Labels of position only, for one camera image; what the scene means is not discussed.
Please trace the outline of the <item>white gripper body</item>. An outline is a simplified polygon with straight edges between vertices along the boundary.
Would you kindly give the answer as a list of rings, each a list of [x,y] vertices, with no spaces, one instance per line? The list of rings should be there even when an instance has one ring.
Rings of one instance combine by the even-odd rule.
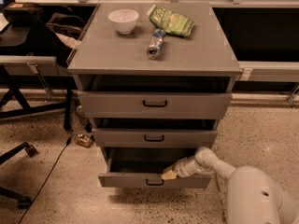
[[[172,170],[176,176],[185,178],[198,174],[201,171],[201,165],[196,161],[194,156],[190,156],[189,158],[177,161]]]

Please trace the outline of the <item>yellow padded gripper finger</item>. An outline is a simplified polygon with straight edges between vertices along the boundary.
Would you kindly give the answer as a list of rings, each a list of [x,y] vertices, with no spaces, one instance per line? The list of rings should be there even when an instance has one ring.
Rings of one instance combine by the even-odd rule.
[[[167,167],[161,174],[162,180],[173,180],[176,179],[177,176],[177,173],[173,170],[172,167]]]

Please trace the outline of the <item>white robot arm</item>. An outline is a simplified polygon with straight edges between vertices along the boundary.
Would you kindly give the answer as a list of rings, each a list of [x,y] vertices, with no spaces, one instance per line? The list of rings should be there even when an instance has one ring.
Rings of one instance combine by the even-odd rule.
[[[297,207],[292,197],[265,172],[252,166],[234,167],[207,147],[164,169],[163,180],[214,171],[227,181],[227,224],[293,224]]]

